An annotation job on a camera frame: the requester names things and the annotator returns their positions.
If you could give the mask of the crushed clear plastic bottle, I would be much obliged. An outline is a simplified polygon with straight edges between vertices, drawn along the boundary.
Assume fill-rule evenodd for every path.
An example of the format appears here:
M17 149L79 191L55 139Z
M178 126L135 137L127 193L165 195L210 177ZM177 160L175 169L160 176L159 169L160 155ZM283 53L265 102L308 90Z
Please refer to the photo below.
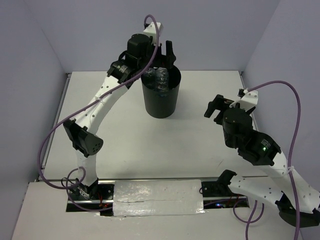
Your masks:
M169 90L169 72L164 67L155 70L155 89L159 92Z

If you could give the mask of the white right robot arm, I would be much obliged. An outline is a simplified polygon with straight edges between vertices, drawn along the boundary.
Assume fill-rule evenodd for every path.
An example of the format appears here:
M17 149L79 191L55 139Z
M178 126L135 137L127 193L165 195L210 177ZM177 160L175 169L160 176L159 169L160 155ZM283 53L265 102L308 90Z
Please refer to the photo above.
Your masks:
M280 146L266 133L253 128L251 113L257 105L240 100L216 97L208 103L204 117L210 118L214 111L218 115L214 122L222 126L225 145L236 149L240 157L272 179L275 187L259 185L231 170L224 170L215 182L221 195L246 195L270 205L279 211L279 216L291 226L299 219L301 228L316 227L320 224L320 193L311 187L293 168Z

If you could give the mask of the labelled bottle white cap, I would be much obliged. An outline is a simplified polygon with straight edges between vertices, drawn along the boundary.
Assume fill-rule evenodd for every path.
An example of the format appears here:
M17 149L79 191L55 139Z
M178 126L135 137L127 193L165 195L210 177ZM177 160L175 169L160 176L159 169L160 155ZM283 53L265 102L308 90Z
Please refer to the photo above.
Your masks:
M159 98L167 98L169 95L170 95L170 91L168 90L168 91L159 91L158 93L157 93L157 96L159 97Z

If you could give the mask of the clear bottle blue cap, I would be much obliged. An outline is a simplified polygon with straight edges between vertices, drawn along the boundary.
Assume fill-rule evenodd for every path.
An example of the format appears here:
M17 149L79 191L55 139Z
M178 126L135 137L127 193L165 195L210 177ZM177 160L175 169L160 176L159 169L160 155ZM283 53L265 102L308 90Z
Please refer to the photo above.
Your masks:
M153 67L148 68L141 77L142 83L148 88L154 88L156 70Z

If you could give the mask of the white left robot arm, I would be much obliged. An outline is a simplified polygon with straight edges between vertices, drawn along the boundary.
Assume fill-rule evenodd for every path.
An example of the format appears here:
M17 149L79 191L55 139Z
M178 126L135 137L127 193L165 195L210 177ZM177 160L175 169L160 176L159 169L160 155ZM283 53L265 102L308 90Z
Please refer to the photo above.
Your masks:
M110 65L102 86L89 102L90 107L63 122L79 168L77 189L86 199L98 194L97 153L104 142L96 134L107 113L132 86L128 80L148 68L177 71L172 41L165 42L166 53L163 54L162 48L155 45L156 39L144 33L132 35L127 49Z

